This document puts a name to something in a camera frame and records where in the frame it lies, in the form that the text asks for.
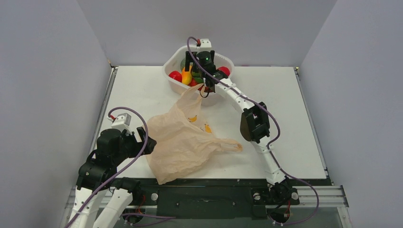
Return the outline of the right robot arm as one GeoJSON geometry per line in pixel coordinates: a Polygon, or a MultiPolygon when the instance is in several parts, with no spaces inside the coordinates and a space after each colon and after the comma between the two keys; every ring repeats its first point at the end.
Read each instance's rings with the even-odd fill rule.
{"type": "Polygon", "coordinates": [[[279,137],[270,136],[270,119],[273,118],[263,102],[257,103],[245,96],[231,81],[228,75],[218,70],[214,64],[211,51],[185,53],[185,70],[196,72],[212,93],[221,95],[231,101],[233,107],[241,114],[240,133],[250,142],[262,161],[265,179],[270,185],[269,199],[275,204],[286,202],[291,197],[291,187],[287,184],[287,176],[274,157],[273,142],[279,137]]]}

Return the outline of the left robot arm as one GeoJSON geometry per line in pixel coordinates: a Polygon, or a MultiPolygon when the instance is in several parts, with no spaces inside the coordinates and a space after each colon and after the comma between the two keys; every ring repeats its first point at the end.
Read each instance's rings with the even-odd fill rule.
{"type": "Polygon", "coordinates": [[[133,178],[118,178],[130,164],[121,170],[118,166],[131,158],[153,152],[156,140],[149,136],[146,126],[135,133],[124,128],[103,130],[96,140],[96,148],[79,168],[75,201],[67,228],[111,228],[125,207],[141,200],[140,182],[133,178]]]}

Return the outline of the orange translucent plastic bag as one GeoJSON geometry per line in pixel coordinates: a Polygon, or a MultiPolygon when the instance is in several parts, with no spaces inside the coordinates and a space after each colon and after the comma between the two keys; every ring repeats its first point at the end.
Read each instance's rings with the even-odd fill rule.
{"type": "Polygon", "coordinates": [[[201,113],[202,88],[188,88],[168,112],[147,121],[148,134],[157,144],[146,159],[160,185],[199,170],[215,153],[243,150],[238,141],[215,136],[201,113]]]}

